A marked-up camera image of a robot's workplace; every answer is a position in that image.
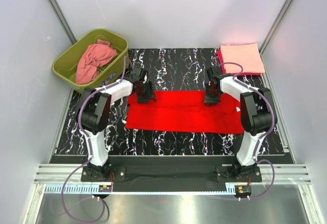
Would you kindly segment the red t shirt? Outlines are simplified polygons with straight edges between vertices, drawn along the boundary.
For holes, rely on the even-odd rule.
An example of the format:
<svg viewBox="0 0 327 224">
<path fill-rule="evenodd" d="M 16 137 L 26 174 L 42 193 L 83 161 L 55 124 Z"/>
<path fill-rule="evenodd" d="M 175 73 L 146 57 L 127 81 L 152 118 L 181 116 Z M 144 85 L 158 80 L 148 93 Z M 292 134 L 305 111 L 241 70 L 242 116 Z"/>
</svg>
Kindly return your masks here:
<svg viewBox="0 0 327 224">
<path fill-rule="evenodd" d="M 156 91 L 157 100 L 140 104 L 128 98 L 128 129 L 243 134 L 240 103 L 228 94 L 219 104 L 204 103 L 205 91 Z"/>
</svg>

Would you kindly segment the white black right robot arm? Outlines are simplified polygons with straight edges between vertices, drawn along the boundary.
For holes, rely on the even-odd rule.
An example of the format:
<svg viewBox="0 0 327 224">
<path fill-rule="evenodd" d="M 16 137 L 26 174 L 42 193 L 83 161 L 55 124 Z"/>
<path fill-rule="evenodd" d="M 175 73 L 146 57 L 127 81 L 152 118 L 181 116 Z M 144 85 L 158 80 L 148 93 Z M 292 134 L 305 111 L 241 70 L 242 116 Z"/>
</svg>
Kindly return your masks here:
<svg viewBox="0 0 327 224">
<path fill-rule="evenodd" d="M 222 95 L 232 96 L 240 102 L 241 125 L 244 129 L 241 147 L 232 165 L 216 167 L 217 180 L 253 180 L 260 175 L 259 149 L 277 123 L 272 92 L 268 88 L 259 89 L 245 84 L 236 74 L 224 74 L 218 65 L 211 66 L 206 73 L 208 83 L 205 85 L 204 103 L 212 106 L 222 101 Z"/>
</svg>

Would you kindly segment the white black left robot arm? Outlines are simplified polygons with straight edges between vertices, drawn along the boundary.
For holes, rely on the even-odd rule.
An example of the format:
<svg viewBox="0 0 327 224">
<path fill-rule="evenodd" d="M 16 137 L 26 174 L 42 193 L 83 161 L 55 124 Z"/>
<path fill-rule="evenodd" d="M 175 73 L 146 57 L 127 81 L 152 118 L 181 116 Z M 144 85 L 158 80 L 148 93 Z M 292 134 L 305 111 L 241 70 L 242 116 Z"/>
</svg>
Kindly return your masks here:
<svg viewBox="0 0 327 224">
<path fill-rule="evenodd" d="M 137 66 L 130 74 L 112 84 L 100 88 L 87 87 L 82 92 L 76 111 L 76 121 L 87 143 L 88 158 L 83 164 L 83 173 L 86 176 L 100 181 L 113 176 L 104 140 L 110 106 L 117 100 L 133 94 L 140 104 L 157 100 L 148 71 Z"/>
</svg>

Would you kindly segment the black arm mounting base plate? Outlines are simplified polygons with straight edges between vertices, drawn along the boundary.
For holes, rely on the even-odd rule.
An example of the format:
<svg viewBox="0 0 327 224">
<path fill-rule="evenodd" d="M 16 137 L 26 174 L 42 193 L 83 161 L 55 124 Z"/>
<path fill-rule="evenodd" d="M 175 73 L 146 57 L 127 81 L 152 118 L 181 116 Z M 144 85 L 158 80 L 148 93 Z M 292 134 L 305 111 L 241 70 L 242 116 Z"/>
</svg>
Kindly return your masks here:
<svg viewBox="0 0 327 224">
<path fill-rule="evenodd" d="M 156 188 L 218 189 L 226 183 L 260 183 L 257 175 L 248 182 L 217 180 L 216 167 L 231 166 L 234 156 L 110 156 L 109 166 L 113 176 L 100 181 L 86 176 L 82 171 L 83 182 L 112 182 L 114 185 L 136 187 L 138 185 Z"/>
</svg>

